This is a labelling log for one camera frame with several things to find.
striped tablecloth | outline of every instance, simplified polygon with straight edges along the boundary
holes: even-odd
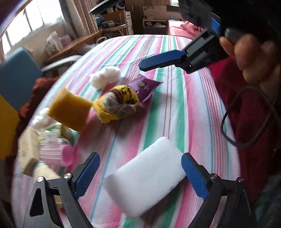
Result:
[[[167,35],[134,35],[107,40],[77,61],[45,96],[35,115],[48,107],[65,86],[72,93],[95,100],[110,86],[96,90],[89,84],[89,74],[105,66],[118,66],[120,84],[129,83],[139,73],[163,81],[153,96],[130,118],[102,124],[93,121],[81,135],[75,134],[80,158],[70,171],[84,162],[92,151],[101,156],[101,165],[85,196],[79,203],[94,227],[187,227],[202,204],[184,179],[165,199],[140,218],[127,218],[110,199],[103,187],[103,179],[141,153],[158,138],[166,136],[183,153],[190,152],[210,173],[225,179],[236,179],[240,174],[236,148],[227,143],[220,133],[224,105],[215,89],[208,69],[186,74],[181,68],[169,66],[142,72],[138,63],[144,57],[169,50],[183,49],[191,40]],[[229,120],[225,131],[233,135]],[[12,185],[12,209],[18,227],[33,188],[31,177],[21,173],[18,159]],[[218,209],[221,213],[224,201]],[[60,211],[65,227],[71,227]]]

beige soap bar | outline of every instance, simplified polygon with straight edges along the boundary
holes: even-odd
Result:
[[[43,162],[39,162],[34,168],[33,179],[37,181],[38,177],[45,177],[46,180],[60,178],[60,176],[55,171],[53,171],[49,166],[47,166]],[[63,207],[60,196],[55,195],[55,201],[58,208]]]
[[[18,144],[22,173],[32,177],[34,166],[39,161],[38,134],[31,127],[27,126],[21,134]]]

finger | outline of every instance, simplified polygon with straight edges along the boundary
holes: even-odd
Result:
[[[219,42],[229,56],[234,56],[234,46],[228,39],[220,37]]]
[[[272,41],[264,42],[253,63],[244,68],[244,79],[250,84],[257,84],[269,77],[278,63],[278,48]]]
[[[260,82],[260,88],[270,101],[274,100],[280,84],[280,64],[278,64],[272,74]]]
[[[240,70],[249,67],[260,52],[260,42],[252,34],[243,35],[234,46],[236,62]]]

purple snack wrapper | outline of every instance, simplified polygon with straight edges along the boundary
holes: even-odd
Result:
[[[129,87],[135,91],[140,102],[145,102],[153,93],[153,91],[157,88],[157,86],[163,84],[162,81],[154,81],[152,79],[147,78],[139,74],[137,78],[131,81],[128,84]]]

blue chair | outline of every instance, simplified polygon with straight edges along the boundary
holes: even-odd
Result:
[[[29,101],[37,78],[42,77],[48,70],[73,63],[80,57],[70,56],[40,69],[23,47],[18,48],[0,65],[0,95],[15,110],[19,110]]]

